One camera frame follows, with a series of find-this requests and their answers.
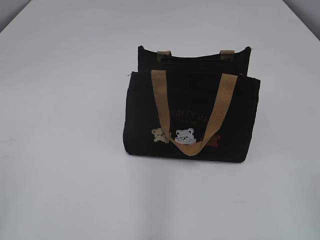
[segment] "white surface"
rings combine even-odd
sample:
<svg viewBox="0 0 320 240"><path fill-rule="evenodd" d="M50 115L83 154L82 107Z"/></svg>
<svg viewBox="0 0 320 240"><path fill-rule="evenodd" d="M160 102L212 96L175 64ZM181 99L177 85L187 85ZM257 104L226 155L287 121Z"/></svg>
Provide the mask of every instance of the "white surface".
<svg viewBox="0 0 320 240"><path fill-rule="evenodd" d="M253 48L243 164L125 153L138 45ZM280 0L32 1L0 34L0 239L319 240L319 56Z"/></svg>

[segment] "beige fabric handle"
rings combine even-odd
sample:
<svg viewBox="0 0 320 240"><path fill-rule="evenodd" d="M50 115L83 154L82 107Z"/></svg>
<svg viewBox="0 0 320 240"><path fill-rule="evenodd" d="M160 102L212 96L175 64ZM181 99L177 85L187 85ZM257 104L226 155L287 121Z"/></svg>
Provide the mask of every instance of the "beige fabric handle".
<svg viewBox="0 0 320 240"><path fill-rule="evenodd" d="M234 50L221 50L220 51L220 60L230 60L234 59L235 51Z"/></svg>
<svg viewBox="0 0 320 240"><path fill-rule="evenodd" d="M158 110L161 128L165 136L187 156L197 155L208 143L210 138L220 129L234 93L238 76L222 74L219 89L215 98L211 116L209 118L202 141L192 145L184 145L176 142L169 133L170 110L168 104L167 77L165 70L152 70L151 80L155 104Z"/></svg>
<svg viewBox="0 0 320 240"><path fill-rule="evenodd" d="M171 55L171 51L158 51L156 53L156 59L158 62L161 62L161 59L164 57L164 56L172 56Z"/></svg>

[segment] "teddy bear patch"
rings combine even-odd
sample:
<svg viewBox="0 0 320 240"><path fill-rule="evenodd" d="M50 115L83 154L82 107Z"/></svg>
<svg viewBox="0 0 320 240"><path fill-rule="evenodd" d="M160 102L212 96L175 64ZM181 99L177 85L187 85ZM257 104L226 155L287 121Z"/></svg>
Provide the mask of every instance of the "teddy bear patch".
<svg viewBox="0 0 320 240"><path fill-rule="evenodd" d="M193 128L189 128L187 130L177 130L175 133L177 137L174 139L179 144L185 144L185 145L191 145L195 144L197 142L197 139L195 139L193 133Z"/></svg>
<svg viewBox="0 0 320 240"><path fill-rule="evenodd" d="M166 144L169 143L169 139L166 137L166 135L165 135L164 131L162 130L162 128L153 129L151 132L154 135L154 139L153 139L154 142L161 141L161 142L164 142Z"/></svg>

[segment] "brown bear embroidery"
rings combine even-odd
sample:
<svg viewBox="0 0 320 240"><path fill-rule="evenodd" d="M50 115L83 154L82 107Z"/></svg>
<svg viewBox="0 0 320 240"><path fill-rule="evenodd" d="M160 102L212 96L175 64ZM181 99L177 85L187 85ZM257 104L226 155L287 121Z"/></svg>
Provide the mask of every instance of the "brown bear embroidery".
<svg viewBox="0 0 320 240"><path fill-rule="evenodd" d="M213 135L210 140L207 142L206 146L210 146L210 147L214 147L217 148L218 147L218 140L221 139L220 135Z"/></svg>

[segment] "black tote bag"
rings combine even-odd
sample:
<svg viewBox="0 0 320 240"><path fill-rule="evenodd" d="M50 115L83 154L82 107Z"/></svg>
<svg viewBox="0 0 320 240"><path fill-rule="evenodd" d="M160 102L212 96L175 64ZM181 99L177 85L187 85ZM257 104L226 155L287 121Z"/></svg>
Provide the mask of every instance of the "black tote bag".
<svg viewBox="0 0 320 240"><path fill-rule="evenodd" d="M132 72L124 148L131 155L243 162L259 88L258 79L243 75Z"/></svg>
<svg viewBox="0 0 320 240"><path fill-rule="evenodd" d="M235 53L233 50L222 50L219 54L199 57L172 56L170 51L153 52L138 47L138 72L150 70L184 69L189 73L248 73L251 48Z"/></svg>

